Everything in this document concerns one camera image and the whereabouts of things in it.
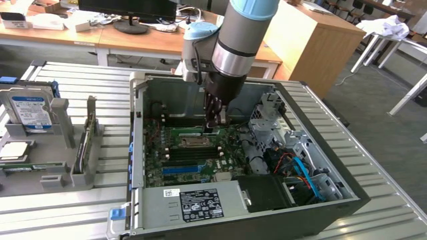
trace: wooden cabinet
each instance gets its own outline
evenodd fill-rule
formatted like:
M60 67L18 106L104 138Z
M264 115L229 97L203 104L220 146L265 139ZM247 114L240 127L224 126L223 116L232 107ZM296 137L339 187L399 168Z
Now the wooden cabinet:
M281 0L264 37L283 62L273 79L304 81L323 98L364 34L337 16Z

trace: computer monitor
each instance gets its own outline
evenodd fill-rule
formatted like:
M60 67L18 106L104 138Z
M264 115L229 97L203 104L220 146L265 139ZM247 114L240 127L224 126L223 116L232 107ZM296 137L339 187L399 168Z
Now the computer monitor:
M175 21L175 2L169 0L78 0L78 9L105 14L128 16L128 21L117 21L113 27L126 34L141 34L146 26L132 21L132 17L148 24L157 24L157 20Z

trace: gray carpet floor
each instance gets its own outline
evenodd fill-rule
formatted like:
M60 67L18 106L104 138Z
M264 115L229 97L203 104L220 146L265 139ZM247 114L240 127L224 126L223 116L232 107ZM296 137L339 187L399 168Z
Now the gray carpet floor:
M124 62L113 67L169 70L179 61L157 58L121 56ZM336 83L347 75L359 55L355 54L341 71ZM0 76L20 77L32 60L50 62L97 64L96 56L85 52L61 52L18 46L0 46ZM420 136L427 133L427 108L409 102L396 116L387 112L408 92L408 89L381 70L363 67L340 86L333 86L327 101L349 122L349 131L367 148L391 177L408 193L420 208L427 211L427 144Z

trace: robotic arm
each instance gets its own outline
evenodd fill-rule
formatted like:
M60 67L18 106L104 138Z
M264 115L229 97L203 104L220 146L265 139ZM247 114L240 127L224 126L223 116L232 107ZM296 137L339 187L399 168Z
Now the robotic arm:
M196 41L184 37L184 80L189 81L189 72L191 79L205 84L203 109L207 133L215 126L227 123L227 107L240 93L279 1L229 0L220 29L211 29L209 35ZM220 13L220 6L228 0L205 2L205 7L213 7L215 12Z

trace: blue latch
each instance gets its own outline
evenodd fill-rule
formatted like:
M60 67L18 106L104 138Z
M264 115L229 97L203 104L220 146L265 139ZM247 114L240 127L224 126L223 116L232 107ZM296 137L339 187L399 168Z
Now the blue latch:
M17 80L18 79L16 77L2 76L0 77L0 84L14 84Z
M109 210L109 220L117 221L126 218L125 208L114 208Z

